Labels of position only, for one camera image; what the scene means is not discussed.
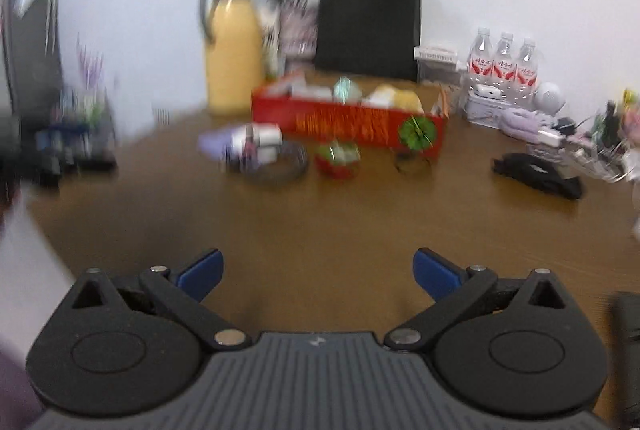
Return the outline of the water bottle right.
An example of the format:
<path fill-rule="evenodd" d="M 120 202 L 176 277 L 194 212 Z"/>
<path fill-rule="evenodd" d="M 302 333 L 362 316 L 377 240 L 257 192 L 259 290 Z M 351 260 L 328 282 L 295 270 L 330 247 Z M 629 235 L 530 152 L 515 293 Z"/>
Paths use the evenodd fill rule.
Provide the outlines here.
<path fill-rule="evenodd" d="M 538 61 L 536 42 L 526 38 L 518 53 L 516 73 L 514 79 L 514 103 L 521 108 L 527 108 L 532 98 L 538 77 Z"/>

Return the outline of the yellow white plush toy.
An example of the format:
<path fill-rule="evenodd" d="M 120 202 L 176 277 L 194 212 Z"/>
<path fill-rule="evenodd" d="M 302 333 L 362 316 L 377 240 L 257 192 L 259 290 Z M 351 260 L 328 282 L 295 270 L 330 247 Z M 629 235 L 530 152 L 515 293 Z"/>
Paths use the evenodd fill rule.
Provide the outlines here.
<path fill-rule="evenodd" d="M 400 89 L 390 85 L 377 86 L 362 100 L 363 105 L 375 109 L 397 109 L 408 113 L 423 114 L 421 99 L 413 90 Z"/>

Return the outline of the water bottle middle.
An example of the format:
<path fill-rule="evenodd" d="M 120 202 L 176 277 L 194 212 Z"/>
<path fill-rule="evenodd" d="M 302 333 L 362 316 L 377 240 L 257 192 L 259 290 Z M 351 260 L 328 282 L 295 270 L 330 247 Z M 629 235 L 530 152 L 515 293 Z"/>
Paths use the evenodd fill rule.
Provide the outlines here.
<path fill-rule="evenodd" d="M 513 35 L 502 33 L 494 52 L 492 82 L 506 97 L 515 75 L 515 61 L 512 54 Z"/>

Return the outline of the lavender tin box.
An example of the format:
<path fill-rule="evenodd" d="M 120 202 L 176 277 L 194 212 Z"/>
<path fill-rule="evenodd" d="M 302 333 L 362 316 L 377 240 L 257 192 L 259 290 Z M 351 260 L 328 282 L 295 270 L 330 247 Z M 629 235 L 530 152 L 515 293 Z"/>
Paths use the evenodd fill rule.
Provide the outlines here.
<path fill-rule="evenodd" d="M 515 109 L 515 106 L 503 100 L 480 96 L 471 87 L 462 102 L 465 119 L 476 126 L 498 130 L 503 113 Z"/>

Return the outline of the white earbuds case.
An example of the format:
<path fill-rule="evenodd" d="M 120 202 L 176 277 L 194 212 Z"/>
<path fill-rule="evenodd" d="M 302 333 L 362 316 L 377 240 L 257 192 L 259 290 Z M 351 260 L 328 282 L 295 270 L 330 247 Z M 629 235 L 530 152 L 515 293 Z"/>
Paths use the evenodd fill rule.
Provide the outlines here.
<path fill-rule="evenodd" d="M 501 100 L 502 99 L 502 91 L 495 86 L 487 85 L 487 84 L 475 84 L 474 92 L 483 98 Z"/>

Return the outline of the purple fluffy scrunchie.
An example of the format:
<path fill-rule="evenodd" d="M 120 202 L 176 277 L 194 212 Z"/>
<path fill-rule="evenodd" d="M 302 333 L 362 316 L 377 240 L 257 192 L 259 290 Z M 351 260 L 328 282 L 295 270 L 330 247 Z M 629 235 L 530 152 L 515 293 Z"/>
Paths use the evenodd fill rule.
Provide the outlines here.
<path fill-rule="evenodd" d="M 546 114 L 527 109 L 505 109 L 498 119 L 498 128 L 510 138 L 537 143 L 538 132 L 552 123 L 553 119 Z"/>

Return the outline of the pink textured vase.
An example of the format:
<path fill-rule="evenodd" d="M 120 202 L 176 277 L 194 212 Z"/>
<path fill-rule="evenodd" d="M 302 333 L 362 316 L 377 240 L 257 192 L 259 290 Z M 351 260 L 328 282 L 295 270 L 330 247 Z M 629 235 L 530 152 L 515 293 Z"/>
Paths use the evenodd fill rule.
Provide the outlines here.
<path fill-rule="evenodd" d="M 280 12 L 280 53 L 285 59 L 312 60 L 317 49 L 318 8 L 286 7 Z"/>

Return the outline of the clear plastic storage container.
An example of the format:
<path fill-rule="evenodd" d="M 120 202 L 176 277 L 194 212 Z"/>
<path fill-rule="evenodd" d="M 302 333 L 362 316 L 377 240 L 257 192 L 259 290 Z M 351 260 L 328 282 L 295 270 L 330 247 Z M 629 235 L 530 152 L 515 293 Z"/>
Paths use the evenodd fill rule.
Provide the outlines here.
<path fill-rule="evenodd" d="M 419 60 L 416 62 L 416 69 L 419 83 L 431 82 L 454 86 L 459 86 L 461 83 L 457 62 Z"/>

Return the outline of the purple cloth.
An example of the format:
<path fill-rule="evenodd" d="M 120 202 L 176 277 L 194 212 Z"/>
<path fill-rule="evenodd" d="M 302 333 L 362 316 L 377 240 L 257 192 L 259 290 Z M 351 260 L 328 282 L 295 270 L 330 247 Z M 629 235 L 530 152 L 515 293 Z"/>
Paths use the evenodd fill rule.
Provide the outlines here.
<path fill-rule="evenodd" d="M 248 125 L 231 125 L 198 136 L 198 150 L 213 161 L 238 158 L 245 144 Z"/>

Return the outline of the black paper shopping bag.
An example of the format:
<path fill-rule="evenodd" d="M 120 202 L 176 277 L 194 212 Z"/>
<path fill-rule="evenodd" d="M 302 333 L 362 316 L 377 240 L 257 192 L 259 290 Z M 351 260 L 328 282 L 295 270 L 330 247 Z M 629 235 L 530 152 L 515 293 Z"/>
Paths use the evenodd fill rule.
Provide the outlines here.
<path fill-rule="evenodd" d="M 314 67 L 416 79 L 422 0 L 319 0 Z"/>

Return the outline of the clear crumpled plastic packet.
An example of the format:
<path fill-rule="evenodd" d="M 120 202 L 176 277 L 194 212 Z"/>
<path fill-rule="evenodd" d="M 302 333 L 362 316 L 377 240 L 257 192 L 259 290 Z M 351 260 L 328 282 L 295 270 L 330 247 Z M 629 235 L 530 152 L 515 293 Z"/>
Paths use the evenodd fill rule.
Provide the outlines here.
<path fill-rule="evenodd" d="M 362 98 L 362 90 L 352 79 L 342 76 L 333 86 L 333 99 L 335 102 L 357 103 Z"/>

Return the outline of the water bottle left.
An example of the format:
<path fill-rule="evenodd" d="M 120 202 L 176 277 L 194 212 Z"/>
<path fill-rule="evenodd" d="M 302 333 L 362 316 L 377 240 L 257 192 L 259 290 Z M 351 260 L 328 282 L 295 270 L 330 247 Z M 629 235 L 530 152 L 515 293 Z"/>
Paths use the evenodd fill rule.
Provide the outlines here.
<path fill-rule="evenodd" d="M 490 83 L 492 63 L 494 63 L 494 58 L 492 57 L 490 29 L 480 27 L 470 48 L 468 62 L 466 62 L 472 89 L 476 89 L 478 85 Z"/>

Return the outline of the yellow thermos jug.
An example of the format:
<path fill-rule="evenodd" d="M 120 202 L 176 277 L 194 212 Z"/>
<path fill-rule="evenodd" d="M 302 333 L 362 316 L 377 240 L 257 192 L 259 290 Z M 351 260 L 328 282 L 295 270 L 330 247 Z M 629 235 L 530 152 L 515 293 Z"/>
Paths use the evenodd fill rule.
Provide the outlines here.
<path fill-rule="evenodd" d="M 246 112 L 265 80 L 262 26 L 252 0 L 198 0 L 204 39 L 207 109 Z"/>

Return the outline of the red green fruit ornament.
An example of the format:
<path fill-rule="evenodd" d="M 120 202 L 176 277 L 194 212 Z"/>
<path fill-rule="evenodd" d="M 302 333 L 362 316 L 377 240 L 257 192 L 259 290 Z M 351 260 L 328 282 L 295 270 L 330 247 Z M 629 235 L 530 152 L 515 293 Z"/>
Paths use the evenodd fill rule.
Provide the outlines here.
<path fill-rule="evenodd" d="M 359 171 L 361 157 L 355 143 L 333 140 L 318 146 L 314 161 L 323 176 L 352 179 Z"/>

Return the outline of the white green milk carton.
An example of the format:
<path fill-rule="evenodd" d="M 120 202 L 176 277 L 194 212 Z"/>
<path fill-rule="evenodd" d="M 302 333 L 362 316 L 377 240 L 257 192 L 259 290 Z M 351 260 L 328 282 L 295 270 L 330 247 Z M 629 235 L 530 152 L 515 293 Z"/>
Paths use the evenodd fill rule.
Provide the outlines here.
<path fill-rule="evenodd" d="M 262 54 L 264 55 L 265 74 L 268 80 L 279 76 L 279 9 L 264 7 L 260 10 L 262 24 Z"/>

